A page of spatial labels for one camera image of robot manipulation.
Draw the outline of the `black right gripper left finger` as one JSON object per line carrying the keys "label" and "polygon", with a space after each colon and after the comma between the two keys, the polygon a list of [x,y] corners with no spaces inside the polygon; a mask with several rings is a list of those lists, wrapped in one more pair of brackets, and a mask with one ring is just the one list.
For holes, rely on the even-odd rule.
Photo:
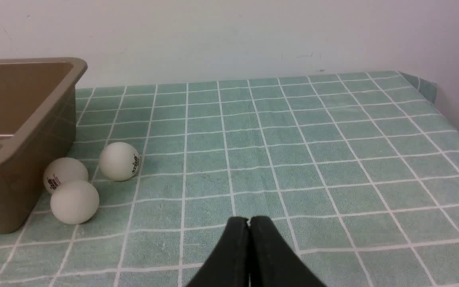
{"label": "black right gripper left finger", "polygon": [[188,287],[247,287],[248,219],[230,217],[222,236]]}

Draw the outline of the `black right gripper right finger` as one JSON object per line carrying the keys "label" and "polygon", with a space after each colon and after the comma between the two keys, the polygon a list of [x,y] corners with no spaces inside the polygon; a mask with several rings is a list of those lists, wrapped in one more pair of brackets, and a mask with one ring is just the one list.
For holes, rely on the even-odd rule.
{"label": "black right gripper right finger", "polygon": [[252,239],[250,286],[252,287],[324,287],[288,246],[267,216],[250,220]]}

